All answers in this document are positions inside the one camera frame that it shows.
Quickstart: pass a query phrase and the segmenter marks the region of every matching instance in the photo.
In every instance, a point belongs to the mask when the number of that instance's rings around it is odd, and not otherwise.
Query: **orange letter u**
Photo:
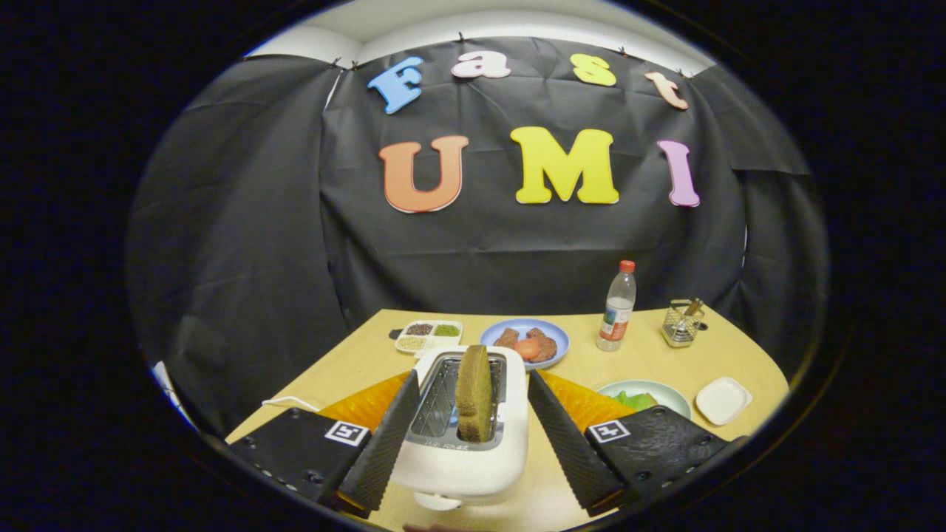
[[[401,212],[430,212],[452,204],[463,185],[463,160],[460,155],[469,139],[462,135],[433,139],[430,146],[440,152],[440,185],[423,192],[413,185],[413,157],[420,152],[416,142],[399,142],[377,153],[384,160],[384,197]]]

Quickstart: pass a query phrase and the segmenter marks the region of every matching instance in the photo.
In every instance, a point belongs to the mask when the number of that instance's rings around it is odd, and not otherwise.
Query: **spice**
[[[438,325],[433,331],[434,336],[460,336],[460,330],[453,325]]]
[[[404,336],[397,341],[397,346],[402,349],[422,349],[427,340],[416,336]]]
[[[431,331],[432,329],[433,329],[433,325],[428,324],[428,323],[414,324],[414,325],[408,327],[407,333],[408,333],[408,334],[417,334],[417,335],[420,335],[420,336],[424,336],[424,335],[426,335],[426,334],[430,334],[430,331]]]

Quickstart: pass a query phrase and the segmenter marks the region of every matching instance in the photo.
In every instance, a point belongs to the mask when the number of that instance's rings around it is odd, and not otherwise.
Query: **plastic bottle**
[[[621,346],[621,340],[627,331],[627,322],[631,310],[638,298],[638,284],[634,281],[635,264],[632,260],[622,260],[618,274],[611,281],[604,304],[604,319],[598,332],[598,348],[614,351]]]

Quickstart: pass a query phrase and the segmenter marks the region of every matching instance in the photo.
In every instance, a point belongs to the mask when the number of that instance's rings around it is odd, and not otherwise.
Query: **letter m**
[[[509,135],[522,148],[522,188],[516,192],[521,204],[546,204],[552,191],[545,187],[549,176],[559,199],[567,202],[582,177],[578,199],[586,204],[614,204],[620,197],[611,181],[608,147],[611,133],[582,130],[570,153],[565,153],[549,130],[540,127],[516,128]]]

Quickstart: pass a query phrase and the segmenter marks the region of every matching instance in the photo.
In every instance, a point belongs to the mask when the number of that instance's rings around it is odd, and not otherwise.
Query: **white toaster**
[[[512,349],[488,346],[493,411],[488,439],[460,439],[455,406],[457,374],[467,346],[418,353],[415,369],[420,406],[408,428],[391,480],[414,491],[433,510],[502,501],[526,464],[529,400],[522,358]]]

